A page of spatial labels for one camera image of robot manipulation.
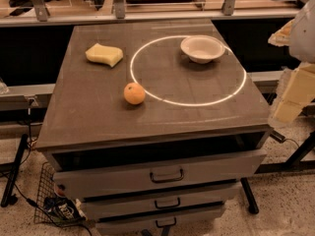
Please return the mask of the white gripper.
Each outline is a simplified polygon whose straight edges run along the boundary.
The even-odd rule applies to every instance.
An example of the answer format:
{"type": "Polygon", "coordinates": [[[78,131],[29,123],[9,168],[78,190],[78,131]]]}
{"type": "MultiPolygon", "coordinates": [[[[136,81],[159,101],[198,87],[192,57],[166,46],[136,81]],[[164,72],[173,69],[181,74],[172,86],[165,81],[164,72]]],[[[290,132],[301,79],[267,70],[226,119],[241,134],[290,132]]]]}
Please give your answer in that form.
{"type": "Polygon", "coordinates": [[[315,65],[310,64],[315,63],[315,0],[309,0],[294,20],[274,32],[268,42],[289,46],[289,54],[302,62],[294,70],[283,71],[270,107],[269,124],[285,126],[315,99],[315,65]]]}

